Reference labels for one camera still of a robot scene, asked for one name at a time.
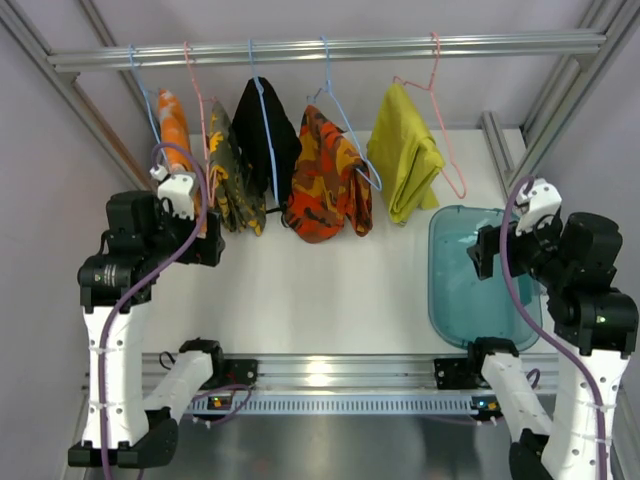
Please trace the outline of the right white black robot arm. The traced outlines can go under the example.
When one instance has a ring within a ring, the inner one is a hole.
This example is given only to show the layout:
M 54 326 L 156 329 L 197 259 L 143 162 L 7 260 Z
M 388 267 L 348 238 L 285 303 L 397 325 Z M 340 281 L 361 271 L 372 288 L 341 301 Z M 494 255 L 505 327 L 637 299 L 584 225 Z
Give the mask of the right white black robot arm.
M 525 323 L 558 353 L 558 387 L 547 415 L 511 340 L 478 337 L 467 363 L 495 393 L 511 435 L 514 479 L 608 479 L 621 377 L 636 347 L 639 311 L 613 287 L 623 239 L 618 225 L 578 212 L 484 226 L 467 250 L 479 279 L 500 264 Z

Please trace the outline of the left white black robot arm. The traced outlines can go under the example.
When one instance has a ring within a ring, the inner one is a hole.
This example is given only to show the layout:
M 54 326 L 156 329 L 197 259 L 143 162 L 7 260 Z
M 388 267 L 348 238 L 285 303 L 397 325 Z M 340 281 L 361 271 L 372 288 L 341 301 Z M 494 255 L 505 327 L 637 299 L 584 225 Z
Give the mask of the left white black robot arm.
M 176 361 L 150 395 L 142 387 L 142 344 L 152 288 L 173 263 L 215 267 L 225 243 L 220 230 L 203 233 L 214 213 L 181 218 L 176 202 L 147 191 L 113 195 L 108 227 L 96 254 L 77 274 L 88 335 L 89 397 L 81 440 L 69 448 L 72 467 L 148 470 L 173 459 L 178 423 L 196 394 L 218 385 L 224 354 L 216 340 L 182 344 Z

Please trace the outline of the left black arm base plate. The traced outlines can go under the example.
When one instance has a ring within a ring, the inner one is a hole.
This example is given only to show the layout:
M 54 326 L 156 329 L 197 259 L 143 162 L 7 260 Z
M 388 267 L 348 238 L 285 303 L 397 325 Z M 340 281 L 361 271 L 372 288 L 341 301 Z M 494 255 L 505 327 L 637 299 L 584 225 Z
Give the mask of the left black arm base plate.
M 214 390 L 231 385 L 253 386 L 258 377 L 258 367 L 256 359 L 214 360 L 213 374 L 201 389 Z

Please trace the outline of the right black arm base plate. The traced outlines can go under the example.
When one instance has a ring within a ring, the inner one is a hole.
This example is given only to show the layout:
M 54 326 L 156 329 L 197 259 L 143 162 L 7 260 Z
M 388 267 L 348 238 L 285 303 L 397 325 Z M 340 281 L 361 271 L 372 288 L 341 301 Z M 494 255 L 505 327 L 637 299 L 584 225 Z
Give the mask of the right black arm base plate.
M 468 358 L 437 358 L 434 360 L 434 376 L 439 390 L 487 389 L 488 384 L 475 361 Z

